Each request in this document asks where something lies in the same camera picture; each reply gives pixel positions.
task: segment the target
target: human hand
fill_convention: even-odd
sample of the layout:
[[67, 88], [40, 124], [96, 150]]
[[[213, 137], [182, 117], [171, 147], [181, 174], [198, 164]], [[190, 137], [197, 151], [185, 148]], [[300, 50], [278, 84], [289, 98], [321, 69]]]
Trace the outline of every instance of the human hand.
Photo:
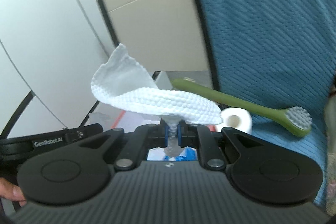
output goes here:
[[10, 183], [4, 178], [0, 178], [0, 197], [10, 201], [18, 201], [20, 206], [26, 205], [26, 199], [20, 187]]

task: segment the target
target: green brush handle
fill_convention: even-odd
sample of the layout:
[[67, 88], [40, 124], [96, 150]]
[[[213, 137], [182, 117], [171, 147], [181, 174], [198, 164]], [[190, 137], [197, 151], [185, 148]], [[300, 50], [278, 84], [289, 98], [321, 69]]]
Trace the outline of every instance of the green brush handle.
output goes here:
[[175, 79], [172, 81], [172, 85], [176, 89], [192, 92], [204, 98], [212, 100], [214, 102], [225, 104], [231, 107], [243, 108], [249, 112], [252, 112], [257, 115], [270, 118], [270, 119], [274, 119], [274, 115], [276, 115], [278, 111], [273, 108], [260, 106], [260, 105], [236, 98], [234, 96], [227, 95], [225, 93], [222, 93], [216, 90], [212, 90], [210, 88], [204, 87], [202, 85], [198, 85], [196, 83], [190, 82], [185, 79]]

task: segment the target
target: ribbed gray panel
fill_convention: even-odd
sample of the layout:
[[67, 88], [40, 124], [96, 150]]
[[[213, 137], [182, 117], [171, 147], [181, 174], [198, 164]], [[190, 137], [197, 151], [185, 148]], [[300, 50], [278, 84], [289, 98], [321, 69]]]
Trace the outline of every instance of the ribbed gray panel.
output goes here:
[[328, 220], [312, 203], [293, 208], [267, 207], [241, 196], [220, 172], [197, 161], [144, 161], [119, 172], [93, 199], [53, 208], [28, 203], [12, 219], [17, 224], [323, 224]]

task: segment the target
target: paper towel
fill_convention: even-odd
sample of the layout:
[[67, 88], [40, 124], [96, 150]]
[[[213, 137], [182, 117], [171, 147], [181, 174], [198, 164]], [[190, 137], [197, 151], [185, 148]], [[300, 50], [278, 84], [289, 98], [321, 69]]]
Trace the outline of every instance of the paper towel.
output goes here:
[[169, 126], [167, 156], [178, 156], [176, 128], [183, 119], [197, 124], [219, 124], [221, 110], [212, 101], [179, 90], [159, 90], [144, 67], [130, 57], [123, 44], [112, 52], [91, 81], [97, 100], [126, 111], [158, 115]]
[[239, 131], [251, 134], [252, 118], [247, 110], [229, 107], [222, 110], [220, 116], [223, 119], [223, 123], [215, 126], [216, 131], [221, 132], [223, 127], [233, 127]]

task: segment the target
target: white textured cloth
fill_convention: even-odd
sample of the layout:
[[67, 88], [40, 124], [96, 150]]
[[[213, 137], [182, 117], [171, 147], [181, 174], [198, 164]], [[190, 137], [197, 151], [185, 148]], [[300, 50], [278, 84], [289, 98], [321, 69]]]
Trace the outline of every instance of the white textured cloth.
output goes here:
[[169, 126], [166, 152], [170, 157], [181, 153], [176, 147], [175, 135], [182, 119], [197, 124], [222, 122], [221, 110], [212, 101], [185, 91], [159, 90], [145, 68], [128, 55], [122, 44], [94, 74], [91, 90], [102, 103], [126, 111], [161, 116]]

